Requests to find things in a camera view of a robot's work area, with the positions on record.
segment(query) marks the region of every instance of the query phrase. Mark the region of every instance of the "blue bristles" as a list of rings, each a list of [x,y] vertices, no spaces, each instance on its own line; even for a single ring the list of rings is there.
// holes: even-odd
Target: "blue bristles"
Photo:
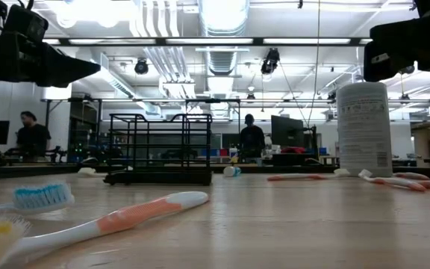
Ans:
[[[20,210],[45,208],[73,200],[71,189],[64,182],[39,187],[23,187],[13,192],[14,206]]]

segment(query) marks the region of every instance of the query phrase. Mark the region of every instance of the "ceiling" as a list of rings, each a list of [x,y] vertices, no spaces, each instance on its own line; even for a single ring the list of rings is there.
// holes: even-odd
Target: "ceiling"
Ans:
[[[368,37],[375,25],[418,17],[416,11],[409,11],[411,0],[320,0],[320,37]],[[5,1],[15,4],[16,1]],[[87,12],[76,14],[80,20],[71,28],[63,28],[57,23],[63,1],[36,1],[34,10],[50,21],[46,38],[59,37],[133,37],[129,30],[128,20],[134,16],[131,0],[110,1],[109,6],[100,10],[97,1]],[[157,27],[157,1],[154,23]],[[252,0],[246,23],[247,37],[311,37],[318,35],[318,1],[304,0],[302,9],[297,1]],[[197,12],[197,1],[177,1],[178,31],[183,37],[200,36],[200,21]],[[113,14],[120,21],[112,28],[104,28],[96,21],[101,16]],[[104,53],[108,56],[110,71],[116,73],[127,85],[133,88],[137,96],[144,98],[162,98],[159,91],[160,75],[149,61],[149,72],[137,75],[134,65],[138,58],[145,58],[143,47],[93,47],[93,55]],[[292,98],[313,99],[326,98],[326,93],[337,84],[352,83],[354,76],[362,70],[364,60],[363,47],[289,47],[278,48],[281,64],[272,74],[271,79],[262,80],[261,62],[269,51],[269,46],[251,46],[247,52],[239,52],[235,71],[231,74],[234,83],[227,98],[245,99],[248,87],[253,86],[257,99]],[[183,48],[184,58],[191,78],[195,83],[195,94],[198,97],[209,97],[207,70],[203,52],[196,52],[196,47]],[[415,72],[413,75],[397,76],[384,81],[388,86],[388,96],[398,99],[402,91],[430,85],[430,72]],[[92,75],[74,83],[73,90],[84,91],[94,97],[113,98],[120,96],[100,76]],[[415,99],[430,99],[430,90],[418,94]],[[416,112],[424,109],[426,104],[406,108],[405,112]],[[127,105],[120,104],[120,109]],[[177,108],[164,106],[162,110]]]

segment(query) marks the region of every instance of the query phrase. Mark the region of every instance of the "white ceiling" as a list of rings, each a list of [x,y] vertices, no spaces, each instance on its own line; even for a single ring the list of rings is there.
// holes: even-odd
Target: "white ceiling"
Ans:
[[[321,0],[320,36],[321,37],[368,37],[369,30],[375,26],[389,22],[398,22],[417,18],[416,11],[409,11],[412,0]],[[305,0],[305,6],[297,9],[297,1],[284,0],[253,0],[249,10],[246,36],[250,37],[315,37],[317,35],[317,1]],[[51,27],[46,32],[46,38],[51,37],[132,37],[126,17],[131,16],[129,0],[112,1],[112,9],[122,19],[112,28],[101,27],[95,21],[78,21],[71,28],[62,28],[57,24],[57,7],[62,1],[36,1],[35,10],[47,18]],[[374,12],[374,8],[383,6],[381,12]],[[196,10],[196,1],[178,1],[178,30],[184,37],[199,36],[199,15],[191,13]],[[134,65],[137,58],[145,57],[142,47],[94,47],[93,54],[105,53],[110,62],[110,69],[117,73],[137,94],[148,98],[160,98],[158,92],[159,74],[149,65],[149,73],[136,75]],[[284,73],[278,65],[273,73],[272,80],[262,84],[260,63],[267,54],[269,47],[249,47],[249,52],[239,53],[238,65],[234,80],[233,97],[245,98],[247,87],[255,87],[257,98],[261,98],[264,88],[264,98],[291,97],[290,88],[298,98],[310,99],[313,97],[315,75],[311,71],[318,63],[317,88],[322,89],[327,83],[341,75],[350,67],[360,66],[363,63],[363,48],[355,47],[322,47],[319,49],[317,61],[316,47],[281,47],[279,48]],[[196,83],[196,93],[206,92],[206,71],[204,55],[195,52],[194,47],[185,47],[184,56],[192,78]],[[341,81],[349,80],[351,75],[345,75]],[[389,96],[397,99],[404,90],[414,89],[430,84],[430,73],[421,72],[409,79],[399,82],[399,78],[386,81],[389,86]],[[83,79],[73,87],[75,90],[91,92],[94,96],[104,98],[114,97],[113,88],[97,75]],[[430,98],[430,92],[416,96],[416,99]]]

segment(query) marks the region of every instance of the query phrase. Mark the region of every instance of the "metal rack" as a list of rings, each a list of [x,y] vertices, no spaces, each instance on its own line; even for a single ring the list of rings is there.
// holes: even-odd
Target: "metal rack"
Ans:
[[[107,164],[124,170],[109,172],[104,182],[209,185],[212,121],[210,114],[177,114],[166,121],[150,121],[141,114],[110,114],[109,152],[119,151],[119,156],[111,156]],[[124,137],[124,142],[116,143],[116,136]],[[151,137],[157,136],[174,137],[176,143],[151,143]],[[203,143],[194,143],[195,137]],[[151,158],[151,149],[175,149],[179,158]],[[206,150],[207,157],[191,158],[194,149]]]

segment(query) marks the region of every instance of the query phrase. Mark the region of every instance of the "wall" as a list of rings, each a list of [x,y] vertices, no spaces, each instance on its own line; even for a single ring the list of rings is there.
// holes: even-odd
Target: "wall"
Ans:
[[[0,120],[9,120],[10,128],[6,145],[0,145],[5,151],[16,146],[16,133],[22,128],[19,115],[22,111],[31,111],[40,124],[46,124],[46,104],[41,102],[43,89],[32,83],[0,82]]]
[[[321,146],[328,148],[328,153],[334,155],[336,152],[335,143],[338,142],[337,134],[337,123],[314,123],[317,125],[317,132],[321,134]],[[270,122],[256,122],[264,133],[271,133],[271,123]],[[114,123],[114,127],[119,126],[120,128],[126,128],[126,124]],[[168,126],[153,125],[152,128],[169,128]],[[109,129],[109,123],[103,122],[101,130],[102,132],[107,132]],[[214,134],[224,133],[224,134],[236,134],[238,133],[238,123],[213,123],[211,130]],[[408,153],[414,153],[413,144],[411,142],[411,125],[410,123],[391,123],[390,124],[391,133],[391,148],[394,155],[398,155],[400,158],[407,158]]]

